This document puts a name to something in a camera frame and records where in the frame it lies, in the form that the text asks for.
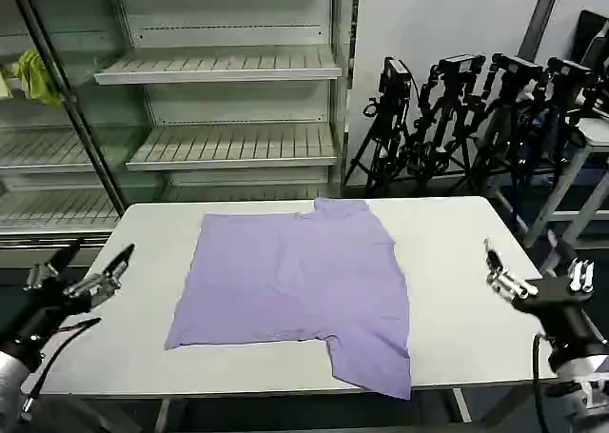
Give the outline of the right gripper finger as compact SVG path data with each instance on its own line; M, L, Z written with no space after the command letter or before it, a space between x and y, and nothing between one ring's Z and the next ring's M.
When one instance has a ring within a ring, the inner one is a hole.
M487 285L505 301L525 300L539 294L539 289L512 273L503 263L499 252L491 245L488 238L484 240L486 253Z
M568 277L570 278L569 288L573 292L591 293L594 289L593 262L586 259L574 259L568 268Z

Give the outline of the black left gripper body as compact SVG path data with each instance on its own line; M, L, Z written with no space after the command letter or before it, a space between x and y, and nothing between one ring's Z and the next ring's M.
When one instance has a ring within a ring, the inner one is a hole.
M62 288L1 288L1 346L44 346L71 315L90 312L92 295Z

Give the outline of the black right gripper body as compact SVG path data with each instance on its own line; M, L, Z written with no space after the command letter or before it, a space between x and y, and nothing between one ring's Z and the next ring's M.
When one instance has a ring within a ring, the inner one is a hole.
M553 353L608 352L608 343L583 310L591 292L573 291L568 277L544 276L528 284L538 293L516 297L512 306L540 321Z

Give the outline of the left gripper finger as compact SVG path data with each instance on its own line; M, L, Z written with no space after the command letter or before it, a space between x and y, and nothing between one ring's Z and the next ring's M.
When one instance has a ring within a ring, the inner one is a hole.
M70 245L58 249L46 262L36 264L29 270L24 289L39 289L43 287L46 279L59 279L80 248L81 241L75 240Z
M67 286L63 296L79 302L82 308L95 308L112 297L122 287L121 277L128 269L128 262L135 244L126 246L101 273L88 275L81 281Z

